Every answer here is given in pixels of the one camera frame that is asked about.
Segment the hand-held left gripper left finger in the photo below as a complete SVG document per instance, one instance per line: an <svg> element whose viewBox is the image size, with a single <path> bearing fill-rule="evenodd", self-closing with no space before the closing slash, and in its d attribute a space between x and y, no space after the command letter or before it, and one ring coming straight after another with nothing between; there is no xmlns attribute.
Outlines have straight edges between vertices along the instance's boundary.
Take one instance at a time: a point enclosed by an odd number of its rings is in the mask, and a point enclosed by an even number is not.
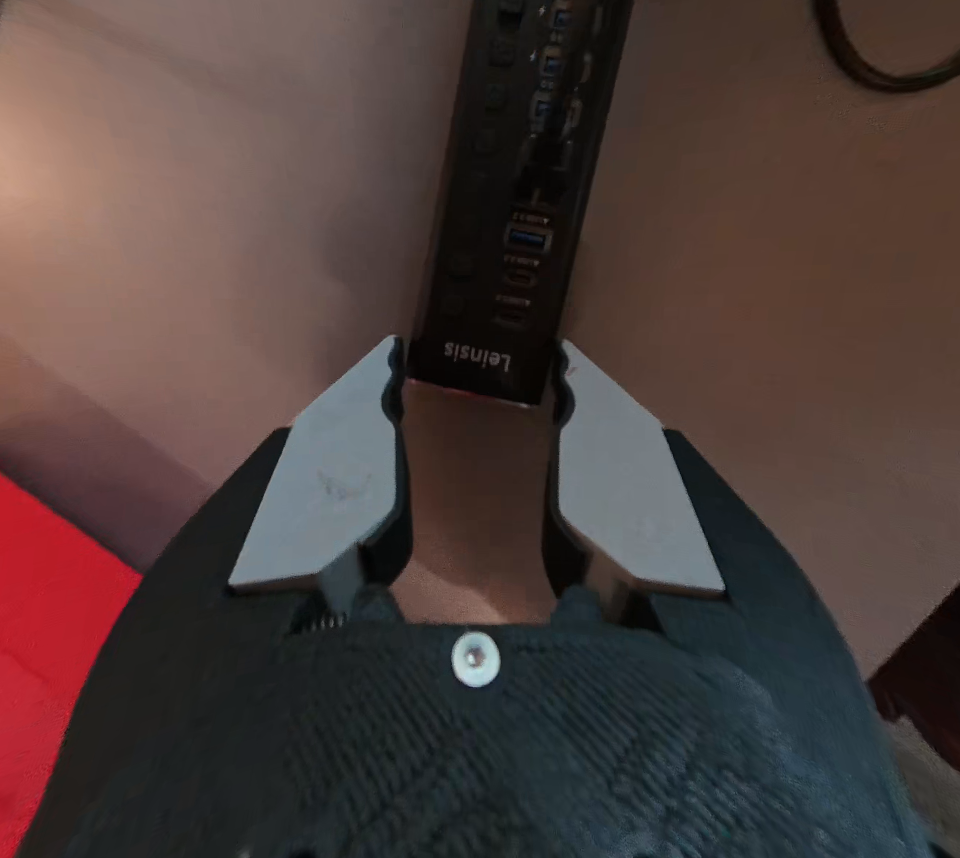
<svg viewBox="0 0 960 858"><path fill-rule="evenodd" d="M228 579L240 594L354 596L413 551L404 348L390 335L294 419Z"/></svg>

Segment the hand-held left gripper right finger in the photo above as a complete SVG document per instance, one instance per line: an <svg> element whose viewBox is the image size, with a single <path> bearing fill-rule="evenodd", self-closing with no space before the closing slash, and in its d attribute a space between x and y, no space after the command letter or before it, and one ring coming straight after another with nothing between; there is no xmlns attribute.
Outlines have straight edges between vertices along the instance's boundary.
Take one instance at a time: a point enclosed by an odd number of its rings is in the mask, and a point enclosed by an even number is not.
<svg viewBox="0 0 960 858"><path fill-rule="evenodd" d="M650 597L722 601L716 564L665 427L580 348L558 345L541 555L557 600L586 588L607 620Z"/></svg>

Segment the black usb hub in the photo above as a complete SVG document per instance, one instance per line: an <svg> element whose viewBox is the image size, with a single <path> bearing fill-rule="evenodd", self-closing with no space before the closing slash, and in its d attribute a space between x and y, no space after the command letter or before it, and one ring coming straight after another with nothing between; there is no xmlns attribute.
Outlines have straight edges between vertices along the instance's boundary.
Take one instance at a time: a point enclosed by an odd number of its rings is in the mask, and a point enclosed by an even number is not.
<svg viewBox="0 0 960 858"><path fill-rule="evenodd" d="M541 403L635 0L473 0L415 381Z"/></svg>

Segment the red plastic bin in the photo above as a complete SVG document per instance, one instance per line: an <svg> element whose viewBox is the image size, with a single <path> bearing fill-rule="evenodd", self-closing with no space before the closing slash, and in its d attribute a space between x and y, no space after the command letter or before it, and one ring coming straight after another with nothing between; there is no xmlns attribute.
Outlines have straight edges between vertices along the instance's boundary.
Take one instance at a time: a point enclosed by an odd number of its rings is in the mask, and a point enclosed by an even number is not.
<svg viewBox="0 0 960 858"><path fill-rule="evenodd" d="M1 855L14 856L90 668L141 576L1 477Z"/></svg>

